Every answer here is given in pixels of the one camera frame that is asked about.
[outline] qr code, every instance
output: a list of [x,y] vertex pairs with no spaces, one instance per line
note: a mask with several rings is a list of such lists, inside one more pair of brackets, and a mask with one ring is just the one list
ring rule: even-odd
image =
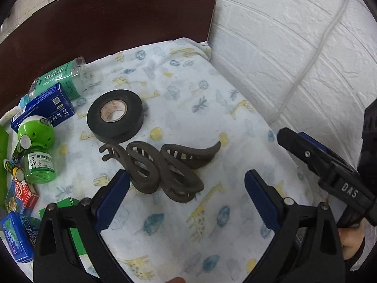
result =
[[56,98],[52,99],[52,102],[53,102],[55,105],[58,104],[58,103],[60,103],[60,99],[59,99],[59,97],[56,97]]

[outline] wooden headboard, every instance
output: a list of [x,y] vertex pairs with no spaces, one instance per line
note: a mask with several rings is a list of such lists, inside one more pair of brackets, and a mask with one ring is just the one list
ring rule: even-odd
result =
[[35,78],[78,56],[188,37],[208,40],[216,0],[56,0],[0,44],[0,116]]

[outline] red box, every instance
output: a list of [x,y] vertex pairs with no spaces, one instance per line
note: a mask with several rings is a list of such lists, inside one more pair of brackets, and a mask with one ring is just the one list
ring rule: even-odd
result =
[[33,185],[13,179],[5,199],[5,207],[8,212],[14,211],[30,216],[38,198]]

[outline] tape core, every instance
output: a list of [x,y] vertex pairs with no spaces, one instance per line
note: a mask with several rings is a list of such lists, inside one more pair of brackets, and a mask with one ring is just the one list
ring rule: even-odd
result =
[[115,122],[127,113],[127,104],[122,100],[107,102],[101,109],[101,118],[105,122]]

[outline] white blanket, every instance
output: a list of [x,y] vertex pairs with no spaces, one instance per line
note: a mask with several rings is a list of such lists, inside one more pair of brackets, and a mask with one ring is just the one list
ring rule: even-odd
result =
[[[210,52],[207,44],[178,39],[97,60],[88,65],[92,96],[75,100],[76,114],[55,128],[51,152],[58,177],[37,186],[35,217],[50,202],[92,197],[122,168],[115,160],[101,160],[102,143],[86,123],[90,105],[107,91],[129,89],[143,100],[144,124],[128,142],[160,149],[165,143],[207,148],[221,141],[214,160],[197,171],[205,188],[193,201],[180,204],[161,189],[145,195],[131,187],[111,227],[101,233],[135,282],[176,276],[187,282],[242,282],[273,237],[244,188],[249,169],[282,196],[312,203],[297,166],[241,92],[209,63]],[[82,260],[95,273],[87,256]],[[20,266],[32,278],[32,262]]]

